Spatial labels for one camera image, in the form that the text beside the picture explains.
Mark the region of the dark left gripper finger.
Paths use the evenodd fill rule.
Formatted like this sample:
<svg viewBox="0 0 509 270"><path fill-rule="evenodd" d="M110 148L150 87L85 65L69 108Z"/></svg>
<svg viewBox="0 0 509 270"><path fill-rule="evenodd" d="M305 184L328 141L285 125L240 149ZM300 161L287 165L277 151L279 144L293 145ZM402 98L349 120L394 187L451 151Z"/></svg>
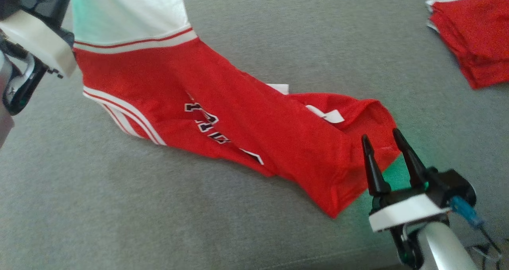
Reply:
<svg viewBox="0 0 509 270"><path fill-rule="evenodd" d="M61 27L70 0L41 0L40 15L53 27Z"/></svg>

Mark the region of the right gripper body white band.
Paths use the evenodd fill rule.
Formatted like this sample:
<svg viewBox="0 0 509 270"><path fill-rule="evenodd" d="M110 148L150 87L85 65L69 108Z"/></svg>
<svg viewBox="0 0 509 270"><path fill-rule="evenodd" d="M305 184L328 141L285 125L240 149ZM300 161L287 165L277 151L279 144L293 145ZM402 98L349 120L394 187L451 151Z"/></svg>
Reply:
<svg viewBox="0 0 509 270"><path fill-rule="evenodd" d="M381 193L368 188L373 197L369 224L373 232L381 232L416 223L451 211L449 206L440 206L427 194L427 185Z"/></svg>

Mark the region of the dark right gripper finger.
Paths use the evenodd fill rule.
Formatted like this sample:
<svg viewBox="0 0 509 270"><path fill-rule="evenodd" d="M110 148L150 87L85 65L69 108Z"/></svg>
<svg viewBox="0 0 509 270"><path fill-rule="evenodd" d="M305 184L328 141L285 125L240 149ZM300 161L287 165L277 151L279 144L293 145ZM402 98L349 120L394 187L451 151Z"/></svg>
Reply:
<svg viewBox="0 0 509 270"><path fill-rule="evenodd" d="M404 156L410 176L410 185L412 188L423 187L427 182L425 178L425 171L427 170L425 165L402 135L400 129L394 128L392 133L398 149Z"/></svg>
<svg viewBox="0 0 509 270"><path fill-rule="evenodd" d="M362 151L364 156L364 168L367 174L368 191L371 196L383 196L391 192L391 187L383 178L380 167L376 162L375 151L367 135L363 135Z"/></svg>

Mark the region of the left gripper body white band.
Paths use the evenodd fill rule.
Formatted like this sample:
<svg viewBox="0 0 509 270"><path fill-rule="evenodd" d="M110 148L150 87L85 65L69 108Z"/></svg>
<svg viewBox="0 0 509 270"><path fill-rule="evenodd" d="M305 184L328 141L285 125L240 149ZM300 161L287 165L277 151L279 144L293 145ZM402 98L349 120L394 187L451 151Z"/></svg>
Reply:
<svg viewBox="0 0 509 270"><path fill-rule="evenodd" d="M0 20L0 30L10 42L19 44L64 78L71 77L76 70L77 63L71 46L35 16L19 10Z"/></svg>

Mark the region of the red shorts white stripes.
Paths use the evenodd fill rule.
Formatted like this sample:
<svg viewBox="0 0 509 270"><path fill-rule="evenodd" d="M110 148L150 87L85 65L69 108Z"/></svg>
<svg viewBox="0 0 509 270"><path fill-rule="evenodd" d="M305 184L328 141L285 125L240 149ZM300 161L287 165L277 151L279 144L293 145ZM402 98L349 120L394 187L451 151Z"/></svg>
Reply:
<svg viewBox="0 0 509 270"><path fill-rule="evenodd" d="M509 83L509 0L427 0L427 26L455 55L472 89Z"/></svg>

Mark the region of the red basketball jersey white trim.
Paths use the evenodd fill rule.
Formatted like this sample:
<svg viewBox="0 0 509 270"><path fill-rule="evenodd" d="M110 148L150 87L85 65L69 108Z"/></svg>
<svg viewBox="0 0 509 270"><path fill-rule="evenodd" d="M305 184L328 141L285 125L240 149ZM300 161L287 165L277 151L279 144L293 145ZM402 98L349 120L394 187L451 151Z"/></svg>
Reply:
<svg viewBox="0 0 509 270"><path fill-rule="evenodd" d="M200 40L184 0L72 8L84 96L126 134L293 181L332 218L367 188L364 134L382 171L400 155L378 100L263 83Z"/></svg>

